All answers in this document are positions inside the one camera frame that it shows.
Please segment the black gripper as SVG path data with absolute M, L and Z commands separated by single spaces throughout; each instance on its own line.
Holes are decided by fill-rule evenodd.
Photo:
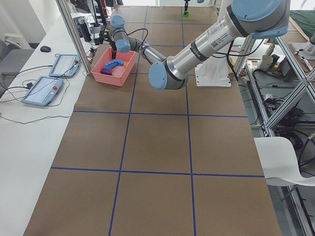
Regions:
M 109 44 L 112 48 L 112 56 L 111 56 L 111 59 L 115 59 L 116 58 L 116 54 L 117 54 L 117 47 L 116 47 L 116 44 L 114 41 L 110 40 L 109 41 Z

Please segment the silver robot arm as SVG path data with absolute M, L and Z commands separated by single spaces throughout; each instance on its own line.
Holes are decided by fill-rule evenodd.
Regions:
M 237 37 L 278 37 L 288 29 L 290 1 L 234 0 L 217 20 L 175 56 L 165 57 L 145 40 L 127 35 L 125 20 L 114 15 L 110 39 L 120 53 L 138 52 L 150 64 L 149 82 L 155 89 L 181 89 L 188 82 L 188 72 Z

